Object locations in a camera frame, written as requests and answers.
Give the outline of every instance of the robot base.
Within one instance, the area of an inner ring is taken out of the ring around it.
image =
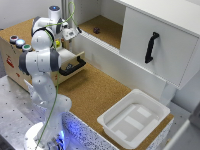
[[[25,134],[24,137],[24,150],[36,150],[37,142],[35,141],[35,137],[37,133],[40,131],[40,129],[43,127],[43,123],[37,123],[34,126],[32,126]],[[51,146],[52,143],[48,143],[49,146],[47,145],[41,145],[37,147],[37,150],[57,150],[56,146]],[[65,145],[69,144],[69,139],[65,139]]]

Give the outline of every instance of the black handle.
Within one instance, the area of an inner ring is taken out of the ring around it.
[[[78,70],[79,68],[85,66],[86,62],[80,58],[80,56],[77,57],[77,61],[79,62],[78,65],[74,66],[73,68],[70,68],[68,70],[62,70],[61,68],[59,69],[59,73],[63,76],[68,76]]]
[[[153,36],[151,37],[150,41],[149,41],[149,45],[147,48],[147,53],[145,56],[145,63],[148,64],[150,61],[153,60],[153,57],[151,57],[151,53],[153,50],[153,45],[154,45],[154,40],[157,39],[159,37],[159,34],[156,32],[153,32]]]

